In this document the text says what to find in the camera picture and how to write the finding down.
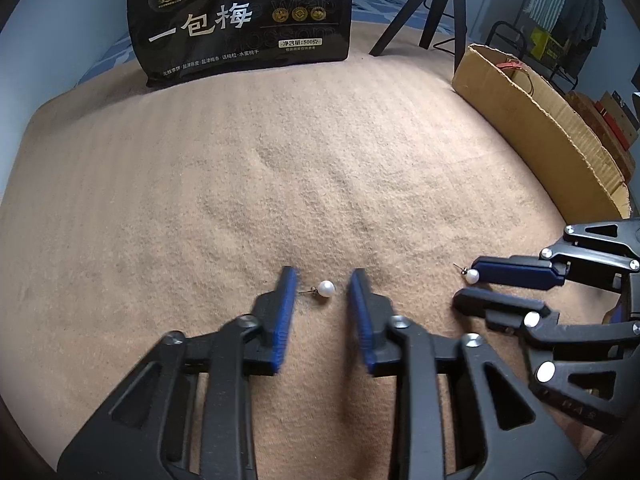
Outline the red cord green pendant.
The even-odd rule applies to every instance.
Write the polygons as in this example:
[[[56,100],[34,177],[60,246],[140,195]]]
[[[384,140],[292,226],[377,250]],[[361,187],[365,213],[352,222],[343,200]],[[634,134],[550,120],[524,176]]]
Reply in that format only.
[[[528,88],[526,89],[527,94],[529,96],[534,95],[535,86],[532,81],[532,77],[530,76],[527,67],[520,60],[508,58],[506,61],[498,63],[496,67],[498,68],[498,70],[501,70],[506,76],[508,76],[513,82],[515,82],[517,74],[522,74],[523,77],[528,81]]]

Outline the brown cardboard box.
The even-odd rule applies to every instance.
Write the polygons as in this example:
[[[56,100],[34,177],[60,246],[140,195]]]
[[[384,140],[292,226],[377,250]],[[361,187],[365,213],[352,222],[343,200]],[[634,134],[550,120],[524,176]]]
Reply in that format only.
[[[535,93],[496,65],[514,58],[470,44],[451,85],[511,145],[544,187],[564,220],[585,223],[630,217],[629,192],[620,168],[596,134],[532,68]]]

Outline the orange wooden stool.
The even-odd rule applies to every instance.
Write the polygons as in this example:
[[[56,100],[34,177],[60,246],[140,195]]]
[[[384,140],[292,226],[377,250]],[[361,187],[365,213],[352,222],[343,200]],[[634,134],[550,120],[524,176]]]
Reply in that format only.
[[[580,92],[568,92],[565,99],[600,139],[620,168],[625,182],[629,183],[634,176],[636,163],[629,151],[631,143],[617,119],[599,101],[593,101]]]

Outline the black plum snack bag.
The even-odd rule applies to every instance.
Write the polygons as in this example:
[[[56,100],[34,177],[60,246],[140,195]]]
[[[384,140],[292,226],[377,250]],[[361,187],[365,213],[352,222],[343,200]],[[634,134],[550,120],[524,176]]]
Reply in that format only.
[[[352,0],[126,0],[151,88],[347,58]]]

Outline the black tripod stand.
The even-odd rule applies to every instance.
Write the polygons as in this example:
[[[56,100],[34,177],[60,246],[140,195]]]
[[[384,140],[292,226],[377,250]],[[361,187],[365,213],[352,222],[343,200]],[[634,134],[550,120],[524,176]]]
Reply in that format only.
[[[408,0],[394,17],[393,21],[386,27],[381,37],[370,50],[372,56],[380,56],[395,36],[408,22],[408,19],[416,13],[421,4],[427,0]],[[445,15],[446,6],[449,0],[431,0],[428,6],[425,25],[419,46],[428,50],[435,36],[436,29]],[[462,61],[466,49],[466,0],[452,0],[454,5],[454,68],[458,68]]]

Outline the white pearl earring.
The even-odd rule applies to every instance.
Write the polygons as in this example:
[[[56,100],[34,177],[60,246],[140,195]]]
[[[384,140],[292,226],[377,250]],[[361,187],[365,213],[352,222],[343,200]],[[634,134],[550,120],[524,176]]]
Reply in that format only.
[[[312,295],[329,299],[335,295],[335,292],[335,285],[329,280],[323,280],[317,286],[305,290],[300,290],[298,293],[299,295]]]
[[[466,284],[475,285],[480,281],[480,272],[476,269],[459,266],[457,263],[454,264],[454,267],[459,271]]]

